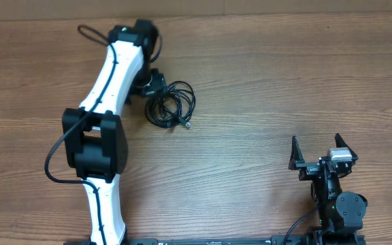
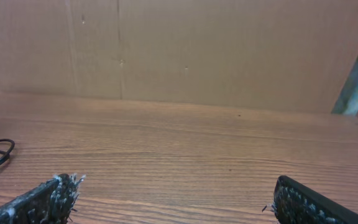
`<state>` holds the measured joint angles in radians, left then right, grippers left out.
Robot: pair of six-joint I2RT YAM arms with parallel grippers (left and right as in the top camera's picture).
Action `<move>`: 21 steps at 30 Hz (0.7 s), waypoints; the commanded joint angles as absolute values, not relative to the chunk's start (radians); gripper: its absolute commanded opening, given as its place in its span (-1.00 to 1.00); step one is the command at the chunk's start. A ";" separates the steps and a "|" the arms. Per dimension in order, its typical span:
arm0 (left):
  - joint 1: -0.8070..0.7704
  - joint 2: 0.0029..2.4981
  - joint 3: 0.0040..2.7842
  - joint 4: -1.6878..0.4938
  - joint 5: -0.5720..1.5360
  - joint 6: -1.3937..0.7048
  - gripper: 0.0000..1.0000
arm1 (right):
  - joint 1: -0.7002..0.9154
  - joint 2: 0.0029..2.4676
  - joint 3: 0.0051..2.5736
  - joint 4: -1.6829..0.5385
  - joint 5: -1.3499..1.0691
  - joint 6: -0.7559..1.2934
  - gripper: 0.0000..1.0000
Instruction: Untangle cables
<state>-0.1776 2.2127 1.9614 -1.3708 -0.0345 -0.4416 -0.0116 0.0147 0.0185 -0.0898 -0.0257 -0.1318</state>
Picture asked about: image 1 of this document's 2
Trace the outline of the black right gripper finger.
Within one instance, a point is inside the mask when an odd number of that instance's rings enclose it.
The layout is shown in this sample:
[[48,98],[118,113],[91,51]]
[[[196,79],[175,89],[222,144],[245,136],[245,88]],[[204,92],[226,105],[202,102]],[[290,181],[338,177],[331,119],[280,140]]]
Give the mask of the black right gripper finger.
[[343,140],[342,136],[339,133],[335,134],[334,139],[335,139],[337,148],[348,148],[350,151],[350,154],[352,155],[352,160],[358,159],[357,154],[348,146],[348,144]]
[[294,135],[291,140],[291,156],[289,159],[289,170],[299,170],[304,168],[304,158],[301,153],[299,143],[297,141],[297,136]]

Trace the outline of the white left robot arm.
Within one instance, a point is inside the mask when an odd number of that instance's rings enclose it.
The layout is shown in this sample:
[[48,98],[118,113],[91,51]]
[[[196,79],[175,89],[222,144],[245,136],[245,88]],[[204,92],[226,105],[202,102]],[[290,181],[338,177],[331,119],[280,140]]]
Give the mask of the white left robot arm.
[[[116,25],[97,43],[107,48],[106,58],[90,93],[78,108],[62,116],[63,134],[46,156],[44,171],[56,183],[81,184],[86,191],[92,231],[85,244],[127,244],[121,206],[120,176],[129,147],[121,122],[131,94],[153,95],[164,79],[150,64],[160,53],[159,31],[150,20],[132,27]],[[63,144],[68,165],[77,179],[62,180],[49,170],[50,160]]]

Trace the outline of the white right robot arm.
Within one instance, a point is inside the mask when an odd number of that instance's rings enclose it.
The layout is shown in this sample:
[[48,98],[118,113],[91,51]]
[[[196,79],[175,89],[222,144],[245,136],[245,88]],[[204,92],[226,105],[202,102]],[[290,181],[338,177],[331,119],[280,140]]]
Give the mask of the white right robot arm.
[[[292,137],[288,168],[299,172],[300,181],[311,182],[310,194],[316,207],[293,223],[282,239],[283,244],[365,244],[365,238],[357,232],[363,228],[368,201],[363,195],[343,191],[340,186],[340,179],[352,173],[358,156],[340,134],[335,134],[334,139],[334,148],[318,161],[307,163],[297,137]],[[296,226],[315,213],[319,226],[294,238]]]

